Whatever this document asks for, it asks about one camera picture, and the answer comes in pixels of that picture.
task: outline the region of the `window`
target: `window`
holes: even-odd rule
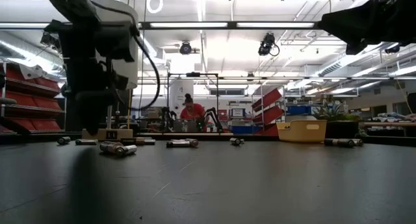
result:
[[[397,114],[402,114],[402,115],[410,114],[409,107],[408,107],[408,104],[406,102],[394,103],[393,104],[393,110]]]
[[[387,105],[372,107],[372,116],[373,117],[377,117],[378,114],[382,114],[382,113],[386,113],[386,112],[387,112]]]
[[[209,93],[211,95],[216,95],[216,89],[209,90]],[[218,90],[219,95],[244,95],[244,88],[241,89],[219,89]]]

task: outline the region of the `aa battery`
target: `aa battery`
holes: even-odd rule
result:
[[[167,148],[173,148],[173,147],[193,147],[191,146],[189,141],[186,140],[171,140],[166,142]]]
[[[144,145],[155,145],[156,140],[154,139],[144,139]]]
[[[116,150],[119,147],[123,147],[123,144],[122,143],[118,143],[118,142],[102,142],[99,145],[99,148],[104,153],[113,153],[113,154],[116,154]]]
[[[325,139],[326,146],[354,147],[356,144],[350,139]]]
[[[60,145],[66,145],[71,142],[71,138],[69,136],[64,136],[58,139],[57,141]]]
[[[135,146],[135,145],[121,146],[121,147],[116,148],[117,156],[132,155],[136,151],[137,151],[137,146]]]
[[[244,143],[243,139],[238,139],[238,138],[231,138],[231,139],[229,139],[229,141],[234,146],[240,146],[240,144]]]
[[[185,139],[186,141],[188,141],[189,142],[189,144],[192,146],[192,147],[197,147],[198,146],[198,140],[196,140],[196,139]]]
[[[353,142],[354,142],[354,144],[356,145],[356,146],[358,146],[358,147],[362,147],[363,146],[363,144],[364,144],[364,142],[363,142],[363,140],[362,139],[351,139]]]
[[[97,145],[98,140],[85,140],[85,139],[78,139],[75,141],[76,145]]]

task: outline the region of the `person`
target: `person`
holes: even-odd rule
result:
[[[198,119],[204,117],[204,107],[198,103],[194,103],[189,93],[185,94],[185,108],[181,112],[181,119]]]

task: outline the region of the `dark table surface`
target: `dark table surface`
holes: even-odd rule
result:
[[[415,223],[416,148],[0,146],[0,223]]]

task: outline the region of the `blue container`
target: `blue container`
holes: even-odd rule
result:
[[[234,134],[254,134],[262,129],[262,127],[257,126],[232,126],[231,132]]]

